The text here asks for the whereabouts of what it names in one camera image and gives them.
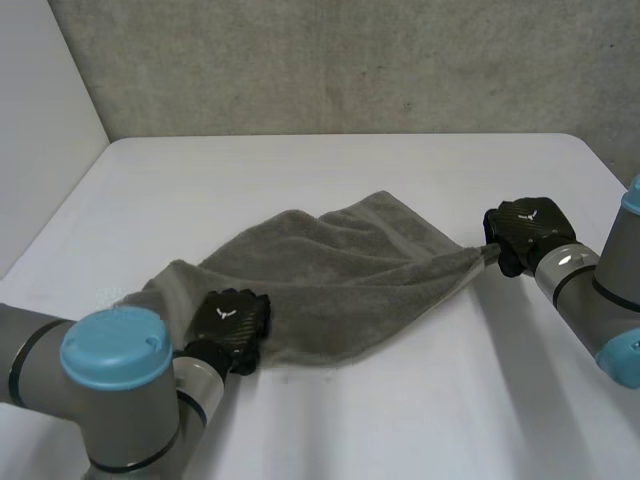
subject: gray towel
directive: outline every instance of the gray towel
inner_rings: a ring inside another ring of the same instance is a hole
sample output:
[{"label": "gray towel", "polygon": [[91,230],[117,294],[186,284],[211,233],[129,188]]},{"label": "gray towel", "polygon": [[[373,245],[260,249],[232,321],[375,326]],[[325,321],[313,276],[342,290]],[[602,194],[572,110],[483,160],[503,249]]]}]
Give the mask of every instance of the gray towel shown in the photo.
[{"label": "gray towel", "polygon": [[387,192],[314,218],[292,210],[249,228],[199,266],[176,260],[121,304],[156,311],[174,348],[208,291],[251,289],[272,303],[264,365],[354,360],[495,261],[462,248]]}]

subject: table surface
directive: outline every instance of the table surface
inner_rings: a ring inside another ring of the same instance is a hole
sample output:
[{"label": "table surface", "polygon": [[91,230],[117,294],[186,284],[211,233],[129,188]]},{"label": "table surface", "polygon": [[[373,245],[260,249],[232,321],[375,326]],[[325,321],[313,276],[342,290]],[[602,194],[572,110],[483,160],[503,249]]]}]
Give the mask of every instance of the table surface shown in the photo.
[{"label": "table surface", "polygon": [[[385,189],[464,246],[505,199],[553,198],[601,251],[623,186],[567,135],[121,140],[0,283],[79,319],[169,261],[198,262],[283,210]],[[640,471],[640,393],[613,384],[537,289],[492,267],[339,369],[232,378],[187,479],[617,479]],[[78,478],[71,423],[0,406],[0,478]]]}]

